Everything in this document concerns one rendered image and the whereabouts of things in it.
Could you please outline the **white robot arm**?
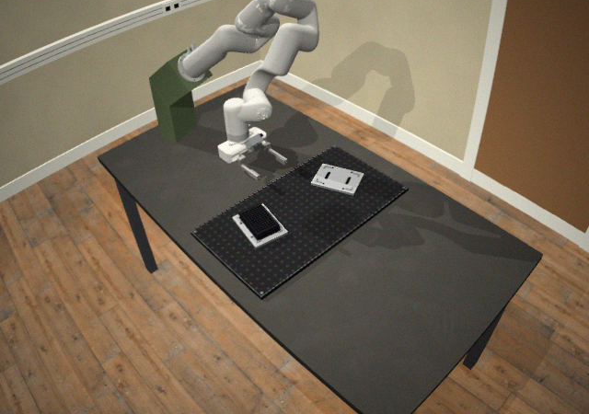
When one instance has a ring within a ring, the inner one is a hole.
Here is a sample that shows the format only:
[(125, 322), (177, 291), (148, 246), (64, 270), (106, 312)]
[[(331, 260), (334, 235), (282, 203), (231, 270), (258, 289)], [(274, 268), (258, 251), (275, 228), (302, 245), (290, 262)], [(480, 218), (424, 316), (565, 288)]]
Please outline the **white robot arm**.
[[(297, 24), (285, 23), (280, 26), (275, 12), (298, 18)], [(312, 52), (318, 46), (318, 11), (315, 1), (253, 0), (238, 14), (235, 25), (221, 26), (197, 49), (194, 43), (188, 46), (188, 52), (178, 60), (180, 75), (196, 83), (204, 78), (206, 71), (221, 62), (227, 52), (256, 52), (275, 34), (263, 64), (248, 80), (243, 93), (244, 100), (231, 98), (224, 104), (227, 139), (244, 144), (247, 149), (260, 143), (263, 136), (258, 133), (249, 137), (251, 125), (248, 123), (266, 121), (272, 115), (272, 106), (264, 95), (271, 80), (277, 75), (288, 74), (298, 51)]]

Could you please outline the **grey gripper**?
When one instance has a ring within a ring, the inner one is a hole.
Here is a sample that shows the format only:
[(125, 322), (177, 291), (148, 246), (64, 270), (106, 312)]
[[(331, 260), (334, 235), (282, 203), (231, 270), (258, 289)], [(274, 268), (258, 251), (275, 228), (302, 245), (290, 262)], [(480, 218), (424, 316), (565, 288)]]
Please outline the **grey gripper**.
[[(218, 145), (218, 151), (219, 151), (219, 156), (224, 159), (227, 163), (233, 163), (235, 161), (237, 161), (238, 165), (244, 169), (246, 172), (248, 172), (248, 174), (250, 176), (252, 176), (254, 179), (256, 180), (260, 180), (260, 175), (258, 173), (256, 173), (254, 170), (250, 170), (249, 168), (245, 167), (243, 165), (243, 162), (246, 161), (246, 156), (248, 156), (249, 153), (253, 152), (253, 151), (258, 151), (261, 148), (263, 148), (264, 150), (267, 149), (268, 152), (270, 152), (271, 154), (276, 156), (276, 160), (279, 161), (282, 164), (286, 164), (288, 163), (287, 158), (285, 158), (284, 156), (278, 154), (277, 152), (275, 152), (274, 150), (271, 149), (271, 144), (269, 142), (267, 142), (267, 134), (266, 132), (262, 131), (261, 129), (257, 128), (257, 127), (253, 127), (251, 129), (249, 129), (249, 137), (252, 137), (258, 133), (262, 133), (263, 136), (262, 141), (258, 144), (256, 144), (255, 146), (247, 149), (247, 147), (244, 144), (239, 144), (239, 143), (234, 143), (229, 141), (226, 141), (222, 144)], [(266, 143), (267, 142), (267, 143)], [(233, 161), (232, 161), (233, 159)]]

